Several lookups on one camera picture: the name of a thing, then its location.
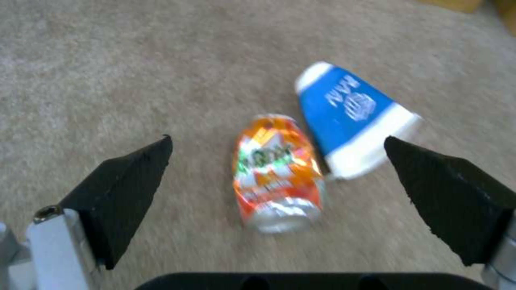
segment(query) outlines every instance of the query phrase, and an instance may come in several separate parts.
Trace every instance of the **orange soda can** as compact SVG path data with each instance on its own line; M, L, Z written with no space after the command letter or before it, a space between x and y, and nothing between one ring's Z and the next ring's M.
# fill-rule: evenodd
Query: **orange soda can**
M325 190L314 147L288 116L254 117L238 139L233 174L241 217L261 232L294 230L321 213Z

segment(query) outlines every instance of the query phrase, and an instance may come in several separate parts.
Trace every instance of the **black foam pad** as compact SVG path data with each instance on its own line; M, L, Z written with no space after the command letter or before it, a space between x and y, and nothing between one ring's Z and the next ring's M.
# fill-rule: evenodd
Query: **black foam pad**
M113 269L152 203L172 140L102 162L59 204L79 212L95 258Z
M516 208L516 195L468 160L389 137L384 144L405 191L432 233L464 265L486 263Z

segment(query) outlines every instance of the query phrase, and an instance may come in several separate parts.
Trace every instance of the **blue paper cup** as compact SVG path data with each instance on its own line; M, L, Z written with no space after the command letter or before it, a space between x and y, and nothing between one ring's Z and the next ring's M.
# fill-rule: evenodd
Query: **blue paper cup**
M353 179L376 168L388 136L406 139L421 118L356 75L316 62L296 80L299 101L335 178Z

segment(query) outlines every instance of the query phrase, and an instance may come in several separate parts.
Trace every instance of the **screw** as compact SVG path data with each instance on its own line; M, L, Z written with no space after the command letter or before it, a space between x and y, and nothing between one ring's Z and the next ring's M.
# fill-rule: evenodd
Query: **screw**
M49 219L53 219L63 214L63 209L59 205L46 206L34 214L34 223L39 224Z

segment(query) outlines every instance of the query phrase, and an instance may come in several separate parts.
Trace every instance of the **beige carpet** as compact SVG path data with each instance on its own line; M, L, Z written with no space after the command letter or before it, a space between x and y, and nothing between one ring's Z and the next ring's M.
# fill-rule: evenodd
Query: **beige carpet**
M516 189L516 39L485 5L412 0L7 0L0 4L0 220L38 208L102 160L168 133L154 203L105 289L177 271L441 271L478 279L417 215L390 164L328 184L303 232L244 229L234 142L253 114L293 116L317 60L426 119L415 142Z

